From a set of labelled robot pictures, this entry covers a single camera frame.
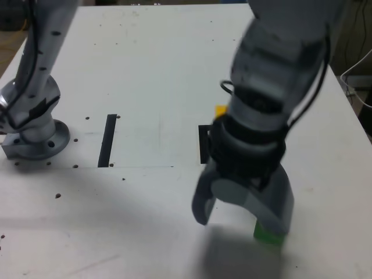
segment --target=white table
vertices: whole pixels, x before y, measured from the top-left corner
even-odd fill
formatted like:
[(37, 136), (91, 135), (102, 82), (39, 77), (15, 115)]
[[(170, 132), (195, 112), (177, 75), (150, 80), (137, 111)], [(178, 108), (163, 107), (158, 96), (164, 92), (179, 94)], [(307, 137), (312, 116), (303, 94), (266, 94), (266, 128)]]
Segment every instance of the white table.
[[(372, 148), (331, 70), (288, 137), (281, 256), (242, 208), (217, 201), (207, 227), (194, 220), (198, 125), (228, 102), (219, 81), (251, 18), (248, 5), (78, 10), (52, 72), (69, 145), (18, 167), (0, 152), (1, 279), (371, 278)], [(98, 169), (111, 113), (115, 166)]]

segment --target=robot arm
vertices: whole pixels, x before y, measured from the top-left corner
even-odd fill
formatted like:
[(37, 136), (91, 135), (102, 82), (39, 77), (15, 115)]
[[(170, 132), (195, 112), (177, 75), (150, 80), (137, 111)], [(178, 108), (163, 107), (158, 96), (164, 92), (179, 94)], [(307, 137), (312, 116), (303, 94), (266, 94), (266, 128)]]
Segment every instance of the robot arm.
[(62, 47), (78, 0), (26, 0), (29, 21), (26, 46), (16, 78), (0, 90), (0, 131), (8, 158), (45, 159), (69, 142), (66, 125), (51, 111), (60, 92), (50, 73)]
[[(192, 211), (207, 224), (217, 199), (253, 213), (275, 234), (289, 230), (294, 197), (280, 165), (285, 137), (320, 90), (347, 0), (250, 0), (256, 18), (242, 37), (231, 68), (227, 113), (209, 133), (210, 159)], [(316, 92), (305, 99), (323, 65)]]

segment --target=black cable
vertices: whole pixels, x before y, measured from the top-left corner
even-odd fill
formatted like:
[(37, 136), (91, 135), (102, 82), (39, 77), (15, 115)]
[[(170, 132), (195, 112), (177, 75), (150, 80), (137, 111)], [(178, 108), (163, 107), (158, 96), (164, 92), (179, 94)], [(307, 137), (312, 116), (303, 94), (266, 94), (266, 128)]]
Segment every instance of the black cable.
[(290, 130), (293, 127), (293, 125), (296, 124), (296, 122), (310, 108), (310, 106), (315, 101), (316, 97), (318, 96), (318, 94), (320, 92), (320, 88), (323, 85), (324, 78), (326, 77), (328, 63), (330, 62), (330, 56), (331, 56), (331, 41), (330, 41), (330, 38), (329, 37), (327, 37), (325, 39), (325, 47), (326, 47), (326, 50), (325, 50), (325, 57), (324, 57), (324, 62), (323, 62), (324, 65), (323, 65), (323, 69), (321, 71), (321, 76), (319, 78), (318, 85), (317, 85), (317, 87), (315, 89), (315, 92), (314, 92), (313, 96), (311, 97), (311, 99), (308, 101), (308, 103), (305, 105), (305, 107), (303, 108), (303, 110), (297, 115), (296, 118), (293, 119), (293, 121), (291, 122), (291, 124), (288, 125), (288, 130)]
[(33, 64), (31, 67), (31, 72), (27, 77), (26, 82), (24, 83), (24, 86), (21, 88), (21, 90), (18, 92), (16, 97), (10, 102), (10, 104), (6, 107), (6, 109), (2, 112), (0, 115), (0, 120), (3, 120), (4, 116), (8, 117), (9, 125), (14, 129), (17, 130), (20, 128), (20, 126), (15, 125), (14, 120), (11, 118), (9, 111), (14, 107), (16, 102), (19, 100), (19, 98), (25, 93), (28, 85), (30, 84), (30, 81), (35, 73), (36, 70), (36, 64), (37, 64), (37, 56), (38, 56), (38, 30), (37, 30), (37, 22), (35, 18), (35, 13), (34, 13), (34, 0), (28, 0), (28, 8), (29, 8), (29, 21), (31, 22), (31, 27), (33, 29), (33, 43), (34, 43), (34, 59), (33, 59)]
[(230, 95), (233, 94), (233, 91), (231, 89), (228, 89), (225, 84), (228, 84), (228, 85), (233, 85), (233, 83), (230, 81), (230, 80), (223, 80), (220, 82), (220, 86), (223, 90), (225, 90), (227, 93), (229, 93)]

